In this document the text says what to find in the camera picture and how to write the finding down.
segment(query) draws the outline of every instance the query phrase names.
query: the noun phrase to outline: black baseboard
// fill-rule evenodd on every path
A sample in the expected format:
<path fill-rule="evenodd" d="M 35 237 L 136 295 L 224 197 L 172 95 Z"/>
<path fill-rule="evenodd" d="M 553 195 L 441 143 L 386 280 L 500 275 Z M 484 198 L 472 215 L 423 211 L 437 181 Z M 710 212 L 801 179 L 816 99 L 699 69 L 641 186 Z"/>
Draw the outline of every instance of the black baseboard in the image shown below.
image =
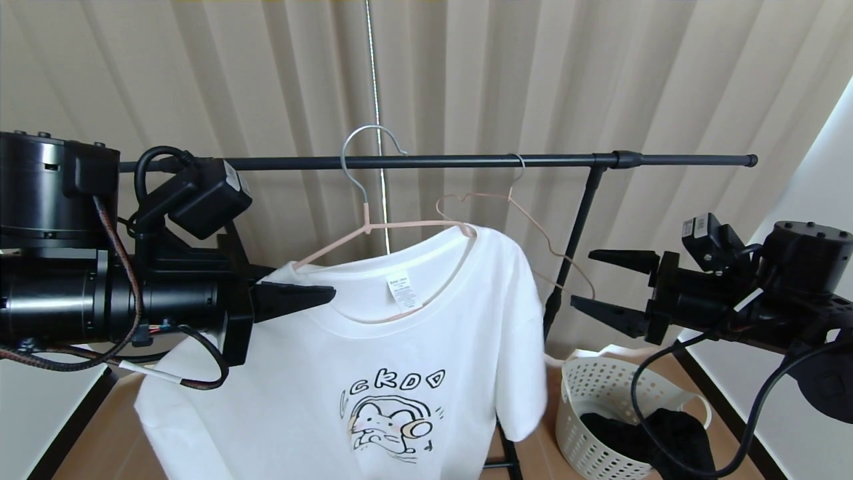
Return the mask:
<path fill-rule="evenodd" d="M 708 377 L 705 369 L 696 362 L 696 359 L 685 348 L 677 350 L 673 355 L 693 382 L 696 383 L 696 386 L 699 387 L 699 390 L 702 391 L 702 395 L 708 399 L 708 402 L 717 411 L 720 419 L 725 422 L 734 436 L 740 439 L 746 429 L 746 422 L 734 410 L 732 404 L 728 402 L 728 399 L 717 388 L 717 385 Z M 752 444 L 749 448 L 749 457 L 766 480 L 788 480 L 785 473 L 782 472 L 781 468 L 773 460 L 773 457 L 770 456 L 767 449 L 764 448 L 764 445 L 757 438 L 752 439 Z"/>
<path fill-rule="evenodd" d="M 65 426 L 50 443 L 47 451 L 38 461 L 35 468 L 30 472 L 27 480 L 50 480 L 59 470 L 62 461 L 68 456 L 68 452 L 80 438 L 86 425 L 95 416 L 95 412 L 107 398 L 110 390 L 119 380 L 115 373 L 109 368 L 95 381 L 86 397 L 77 405 L 74 413 L 68 418 Z"/>

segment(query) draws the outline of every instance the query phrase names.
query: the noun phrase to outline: perforated basket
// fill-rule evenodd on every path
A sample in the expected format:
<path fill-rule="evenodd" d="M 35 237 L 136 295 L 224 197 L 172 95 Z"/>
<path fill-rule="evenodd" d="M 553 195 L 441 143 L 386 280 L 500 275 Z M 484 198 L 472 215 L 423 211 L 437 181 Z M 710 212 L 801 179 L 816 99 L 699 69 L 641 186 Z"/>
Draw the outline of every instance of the perforated basket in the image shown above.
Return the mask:
<path fill-rule="evenodd" d="M 594 357 L 563 364 L 562 396 L 557 412 L 557 442 L 566 461 L 587 480 L 639 480 L 652 466 L 609 448 L 589 432 L 580 417 L 598 413 L 608 419 L 638 424 L 630 401 L 630 384 L 636 365 Z M 705 429 L 711 424 L 711 405 L 701 395 L 679 389 L 666 378 L 645 370 L 637 384 L 643 416 L 659 408 L 681 411 L 698 398 L 705 405 Z"/>

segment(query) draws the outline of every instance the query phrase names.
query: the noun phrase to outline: cartoon mouse drawing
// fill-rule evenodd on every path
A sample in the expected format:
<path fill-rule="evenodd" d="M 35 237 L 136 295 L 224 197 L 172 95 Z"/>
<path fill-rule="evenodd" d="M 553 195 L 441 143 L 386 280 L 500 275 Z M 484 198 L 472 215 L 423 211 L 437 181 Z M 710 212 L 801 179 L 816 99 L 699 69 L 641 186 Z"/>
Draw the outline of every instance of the cartoon mouse drawing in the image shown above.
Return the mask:
<path fill-rule="evenodd" d="M 352 408 L 350 434 L 355 450 L 373 444 L 400 460 L 413 460 L 415 449 L 406 441 L 432 431 L 429 407 L 399 395 L 366 396 Z"/>

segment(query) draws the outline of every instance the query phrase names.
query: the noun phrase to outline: empty clothes hanger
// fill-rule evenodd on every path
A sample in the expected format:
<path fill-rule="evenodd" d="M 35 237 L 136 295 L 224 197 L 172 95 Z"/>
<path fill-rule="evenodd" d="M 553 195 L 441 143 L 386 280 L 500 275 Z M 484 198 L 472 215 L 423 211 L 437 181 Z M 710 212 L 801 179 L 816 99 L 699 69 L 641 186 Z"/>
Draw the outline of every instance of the empty clothes hanger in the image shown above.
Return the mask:
<path fill-rule="evenodd" d="M 515 206 L 537 228 L 537 230 L 539 230 L 545 236 L 545 241 L 548 243 L 548 251 L 552 255 L 560 257 L 560 258 L 565 259 L 565 260 L 568 260 L 569 263 L 571 263 L 572 265 L 575 266 L 575 269 L 577 270 L 577 272 L 581 274 L 581 276 L 583 277 L 584 280 L 586 280 L 586 283 L 589 285 L 589 289 L 592 290 L 592 298 L 595 299 L 595 286 L 593 285 L 592 281 L 589 280 L 589 277 L 587 277 L 587 274 L 583 272 L 583 269 L 580 266 L 578 266 L 577 263 L 575 263 L 575 261 L 572 260 L 572 258 L 570 258 L 569 256 L 563 255 L 562 253 L 554 250 L 554 246 L 551 243 L 551 236 L 545 231 L 545 229 L 541 225 L 539 225 L 539 222 L 537 222 L 536 219 L 534 219 L 530 214 L 527 213 L 527 210 L 524 210 L 524 208 L 522 208 L 521 205 L 519 205 L 513 199 L 513 187 L 515 186 L 515 183 L 518 182 L 521 179 L 521 177 L 524 176 L 527 165 L 525 165 L 525 159 L 522 158 L 521 155 L 519 155 L 519 154 L 510 154 L 510 155 L 514 155 L 521 162 L 521 172 L 519 173 L 519 175 L 517 177 L 515 177 L 515 179 L 513 179 L 513 183 L 509 185 L 509 192 L 505 196 L 504 195 L 498 195 L 497 193 L 469 192 L 465 196 L 459 197 L 458 195 L 451 193 L 448 195 L 441 196 L 435 202 L 436 211 L 443 218 L 445 218 L 447 220 L 452 220 L 441 209 L 442 201 L 445 198 L 451 198 L 451 197 L 454 197 L 459 202 L 465 202 L 468 198 L 470 198 L 472 196 L 484 196 L 484 197 L 489 197 L 489 198 L 500 198 L 502 200 L 506 200 L 507 202 L 509 202 L 513 206 Z M 536 272 L 535 270 L 531 270 L 531 271 L 534 274 L 536 274 L 539 278 L 541 278 L 542 280 L 545 280 L 549 284 L 552 284 L 553 286 L 557 287 L 558 289 L 560 289 L 560 290 L 565 289 L 565 287 L 563 285 L 557 284 L 556 282 L 554 282 L 550 278 L 546 277 L 545 275 L 542 275 L 541 273 Z"/>
<path fill-rule="evenodd" d="M 370 223 L 370 206 L 368 204 L 368 192 L 364 189 L 364 185 L 360 184 L 358 182 L 358 180 L 356 180 L 352 177 L 352 174 L 350 174 L 350 170 L 346 167 L 346 147 L 350 144 L 350 141 L 359 132 L 361 132 L 363 130 L 368 130 L 371 128 L 375 128 L 375 129 L 378 129 L 378 130 L 381 130 L 381 131 L 387 133 L 391 137 L 391 140 L 394 142 L 394 147 L 397 149 L 398 152 L 400 152 L 401 155 L 408 155 L 409 154 L 409 152 L 400 148 L 400 144 L 397 142 L 397 138 L 394 137 L 394 134 L 382 125 L 365 125 L 365 126 L 360 126 L 356 130 L 354 130 L 350 134 L 350 136 L 347 137 L 347 139 L 344 141 L 344 146 L 341 147 L 341 149 L 340 149 L 340 168 L 344 171 L 344 175 L 346 175 L 346 177 L 362 192 L 363 207 L 364 207 L 364 225 L 359 227 L 354 232 L 352 232 L 352 233 L 346 235 L 345 237 L 342 237 L 338 241 L 332 243 L 331 245 L 328 245 L 327 247 L 324 247 L 320 250 L 317 250 L 313 254 L 308 255 L 304 259 L 298 261 L 297 263 L 295 263 L 293 265 L 293 270 L 297 270 L 300 267 L 311 263 L 312 261 L 324 256 L 325 254 L 329 253 L 330 251 L 332 251 L 334 249 L 337 249 L 339 246 L 343 245 L 344 243 L 349 242 L 353 238 L 358 237 L 359 235 L 361 235 L 363 233 L 369 234 L 373 229 L 407 228 L 407 227 L 412 227 L 412 226 L 451 225 L 451 226 L 458 226 L 462 230 L 462 233 L 465 234 L 466 237 L 474 237 L 476 235 L 476 233 L 474 232 L 474 229 L 471 228 L 470 225 L 466 225 L 462 222 L 458 222 L 455 220 L 417 220 L 417 221 L 411 221 L 411 222 L 392 222 L 392 223 L 378 223 L 378 224 Z"/>

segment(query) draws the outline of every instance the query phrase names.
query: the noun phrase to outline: robotic arm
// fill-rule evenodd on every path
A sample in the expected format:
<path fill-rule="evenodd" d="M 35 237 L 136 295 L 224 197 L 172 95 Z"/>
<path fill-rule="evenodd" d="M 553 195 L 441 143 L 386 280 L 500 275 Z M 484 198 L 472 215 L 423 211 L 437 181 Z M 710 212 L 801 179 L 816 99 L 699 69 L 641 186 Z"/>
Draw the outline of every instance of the robotic arm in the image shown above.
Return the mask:
<path fill-rule="evenodd" d="M 145 172 L 158 155 L 176 156 L 183 168 L 148 193 Z M 120 347 L 151 345 L 167 331 L 185 331 L 211 350 L 198 333 L 207 331 L 218 340 L 212 354 L 224 380 L 228 366 L 245 362 L 254 324 L 334 297 L 331 287 L 256 284 L 273 269 L 246 258 L 232 220 L 252 198 L 222 159 L 172 147 L 142 155 L 139 209 L 125 222 L 134 255 L 115 231 L 118 187 L 116 150 L 0 132 L 0 360 L 70 371 L 133 361 L 116 355 Z M 199 239 L 226 234 L 217 235 L 216 249 L 190 248 L 165 227 L 166 216 Z M 90 342 L 119 348 L 99 355 L 71 347 Z M 43 351 L 90 361 L 57 365 L 33 355 Z"/>
<path fill-rule="evenodd" d="M 853 253 L 853 235 L 782 221 L 764 244 L 745 246 L 730 225 L 706 214 L 684 222 L 682 243 L 703 272 L 679 268 L 675 252 L 590 252 L 593 260 L 649 276 L 653 293 L 645 311 L 579 296 L 572 296 L 572 305 L 658 345 L 670 325 L 679 325 L 784 354 L 783 366 L 814 352 L 788 374 L 814 408 L 853 424 L 853 302 L 834 294 Z"/>

